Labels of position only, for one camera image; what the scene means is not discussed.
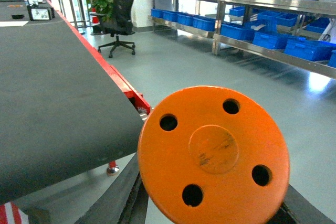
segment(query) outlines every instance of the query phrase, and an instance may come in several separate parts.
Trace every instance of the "epoxy floor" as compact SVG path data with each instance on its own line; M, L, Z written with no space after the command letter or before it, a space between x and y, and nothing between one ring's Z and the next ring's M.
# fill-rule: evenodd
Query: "epoxy floor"
M97 47L108 35L84 35ZM289 148L291 185L336 221L336 81L251 54L223 50L211 53L212 40L182 31L136 33L136 55L119 47L102 55L152 106L167 95L196 85L237 90L258 102L279 125ZM118 161L124 168L131 156ZM15 203L48 209L53 224L71 224L104 193L114 177L105 166L78 175ZM150 201L146 223L171 223Z

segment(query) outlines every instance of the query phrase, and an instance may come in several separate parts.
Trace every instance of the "conveyor belt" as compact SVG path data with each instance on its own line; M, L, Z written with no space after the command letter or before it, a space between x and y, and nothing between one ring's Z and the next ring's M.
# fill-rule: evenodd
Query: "conveyor belt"
M137 150L139 114L58 15L1 27L0 49L0 204Z

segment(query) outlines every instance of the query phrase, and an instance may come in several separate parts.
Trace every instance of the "stainless steel shelving rack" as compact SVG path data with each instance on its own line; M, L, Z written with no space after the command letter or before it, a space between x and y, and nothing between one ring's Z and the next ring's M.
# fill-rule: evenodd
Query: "stainless steel shelving rack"
M316 17L336 17L336 3L335 2L320 2L313 0L198 0L198 1L211 1L218 3L217 8L217 18L216 18L216 30L214 33L202 31L193 27L184 26L175 22L168 22L163 19L154 18L149 16L149 19L153 21L154 24L165 25L174 29L183 30L195 35L199 35L205 38L213 38L213 53L218 55L220 53L220 44L224 43L228 46L250 52L268 59L279 61L288 65L296 66L302 69L306 69L311 72L316 72L322 75L325 75L330 78L336 79L336 68L332 68L321 64L319 62L312 62L297 57L293 57L287 54L284 54L281 50L269 50L263 47L253 45L251 41L241 41L232 39L220 34L220 28L222 20L225 17L225 6L230 5L239 5L245 6L245 14L242 18L243 22L246 22L250 19L251 9L271 9L275 11L295 13L298 15L298 20L294 28L279 27L278 30L286 33L292 33L298 36L306 36L313 39L318 39L319 34L312 33L310 31L302 30L302 17L304 15L316 16ZM179 10L178 0L174 1L175 10Z

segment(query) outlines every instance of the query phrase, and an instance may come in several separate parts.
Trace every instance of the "orange circular plate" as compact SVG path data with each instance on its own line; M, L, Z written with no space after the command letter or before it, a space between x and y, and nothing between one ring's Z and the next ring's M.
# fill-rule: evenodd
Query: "orange circular plate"
M226 88L193 87L164 99L144 124L138 155L149 196L175 223L265 223L288 188L278 126Z

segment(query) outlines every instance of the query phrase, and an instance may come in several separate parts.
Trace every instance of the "black office chair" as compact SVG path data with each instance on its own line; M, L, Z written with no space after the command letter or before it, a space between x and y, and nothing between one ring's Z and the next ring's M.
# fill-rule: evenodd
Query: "black office chair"
M132 54L135 55L135 43L129 41L120 41L119 35L132 35L133 24L131 20L131 9L134 0L114 0L113 3L113 16L112 20L104 22L102 18L105 14L91 13L92 16L97 16L99 18L101 30L104 34L111 34L111 37L116 35L116 41L99 46L98 52L101 52L102 47L113 46L109 58L113 57L113 51L119 47L126 47L132 50Z

